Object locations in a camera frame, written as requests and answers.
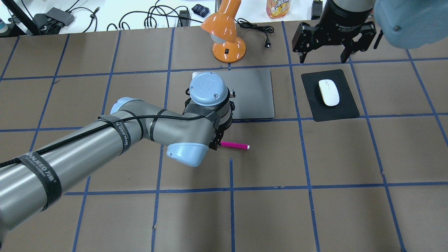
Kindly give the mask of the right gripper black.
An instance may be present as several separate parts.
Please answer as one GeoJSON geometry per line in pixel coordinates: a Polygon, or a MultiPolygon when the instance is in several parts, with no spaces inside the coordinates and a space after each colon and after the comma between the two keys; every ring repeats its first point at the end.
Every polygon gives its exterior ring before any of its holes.
{"type": "Polygon", "coordinates": [[[366,22],[374,0],[327,0],[318,25],[301,22],[292,39],[293,52],[304,63],[309,52],[323,46],[343,44],[341,63],[358,51],[366,51],[376,36],[374,21],[366,22]],[[360,38],[352,38],[360,33],[360,38]]]}

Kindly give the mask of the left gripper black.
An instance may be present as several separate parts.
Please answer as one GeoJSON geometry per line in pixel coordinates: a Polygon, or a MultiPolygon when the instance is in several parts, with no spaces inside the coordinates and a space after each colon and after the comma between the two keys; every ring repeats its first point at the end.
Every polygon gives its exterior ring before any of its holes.
{"type": "Polygon", "coordinates": [[[209,148],[211,150],[217,151],[221,146],[222,138],[224,137],[224,132],[229,129],[233,120],[233,112],[235,110],[235,105],[233,101],[229,101],[229,110],[224,116],[224,118],[220,119],[220,125],[218,129],[215,131],[214,139],[209,143],[209,148]]]}

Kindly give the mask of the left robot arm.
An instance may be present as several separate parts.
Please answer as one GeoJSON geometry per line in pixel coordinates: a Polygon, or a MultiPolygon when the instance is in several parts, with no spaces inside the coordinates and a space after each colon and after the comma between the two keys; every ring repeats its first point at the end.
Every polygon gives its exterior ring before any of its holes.
{"type": "Polygon", "coordinates": [[[198,73],[186,93],[182,114],[123,97],[109,115],[42,149],[1,163],[1,242],[40,211],[51,207],[80,180],[142,139],[166,147],[166,155],[197,167],[208,150],[217,150],[232,123],[235,96],[214,72],[198,73]]]}

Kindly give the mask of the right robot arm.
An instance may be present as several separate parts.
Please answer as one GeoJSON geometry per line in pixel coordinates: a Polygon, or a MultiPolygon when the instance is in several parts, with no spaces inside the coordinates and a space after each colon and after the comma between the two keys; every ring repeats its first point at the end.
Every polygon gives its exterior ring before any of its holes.
{"type": "Polygon", "coordinates": [[[292,50],[304,63],[312,50],[343,45],[345,63],[382,38],[396,48],[419,48],[447,37],[447,10],[446,0],[328,0],[317,25],[299,24],[292,50]]]}

